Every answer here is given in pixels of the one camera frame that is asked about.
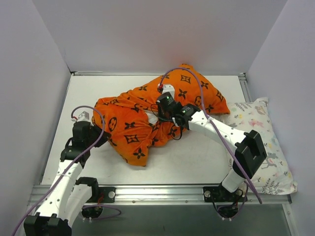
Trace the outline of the orange patterned plush pillowcase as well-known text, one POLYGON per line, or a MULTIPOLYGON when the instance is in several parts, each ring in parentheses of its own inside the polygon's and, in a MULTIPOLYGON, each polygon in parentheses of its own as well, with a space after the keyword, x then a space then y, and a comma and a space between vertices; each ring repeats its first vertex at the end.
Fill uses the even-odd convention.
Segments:
POLYGON ((180 134, 180 129, 171 122, 148 124, 145 110, 158 113, 159 84, 171 84, 175 100, 183 105, 205 108, 209 115, 230 113, 221 92, 187 64, 119 96, 100 98, 94 106, 92 123, 110 133, 110 145, 130 165, 146 166, 150 147, 164 146, 180 134))

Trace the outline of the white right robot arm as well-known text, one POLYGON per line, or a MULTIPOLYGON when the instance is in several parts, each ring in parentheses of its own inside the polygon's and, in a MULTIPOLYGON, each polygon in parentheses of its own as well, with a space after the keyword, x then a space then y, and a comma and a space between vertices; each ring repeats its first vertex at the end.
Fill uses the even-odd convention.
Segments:
POLYGON ((176 102, 169 92, 157 99, 158 112, 176 127, 202 134, 222 144, 233 158, 232 169, 221 182, 219 197, 230 201, 245 181, 250 181, 267 157, 261 135, 232 128, 204 113, 192 104, 176 102))

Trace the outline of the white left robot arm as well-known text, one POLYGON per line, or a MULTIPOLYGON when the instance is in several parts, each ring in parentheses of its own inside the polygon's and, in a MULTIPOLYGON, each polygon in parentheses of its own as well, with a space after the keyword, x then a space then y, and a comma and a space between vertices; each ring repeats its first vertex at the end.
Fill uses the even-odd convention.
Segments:
POLYGON ((111 135, 89 121, 77 121, 61 152, 55 179, 23 222, 28 236, 70 236, 72 225, 84 204, 99 198, 98 182, 80 177, 90 150, 106 143, 111 135))

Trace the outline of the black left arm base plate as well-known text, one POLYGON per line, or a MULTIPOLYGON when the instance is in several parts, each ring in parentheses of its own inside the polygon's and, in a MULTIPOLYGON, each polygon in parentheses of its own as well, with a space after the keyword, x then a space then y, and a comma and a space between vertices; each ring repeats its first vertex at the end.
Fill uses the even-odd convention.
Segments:
POLYGON ((92 190, 92 196, 88 199, 87 203, 114 203, 116 196, 116 187, 98 187, 97 190, 92 190))

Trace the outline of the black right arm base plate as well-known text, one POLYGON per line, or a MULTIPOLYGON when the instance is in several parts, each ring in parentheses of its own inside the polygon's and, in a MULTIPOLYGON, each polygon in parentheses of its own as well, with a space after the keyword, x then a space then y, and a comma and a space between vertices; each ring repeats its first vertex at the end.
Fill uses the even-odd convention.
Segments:
POLYGON ((204 186, 203 198, 207 203, 234 203, 244 199, 245 194, 242 190, 236 190, 233 193, 228 192, 220 186, 204 186))

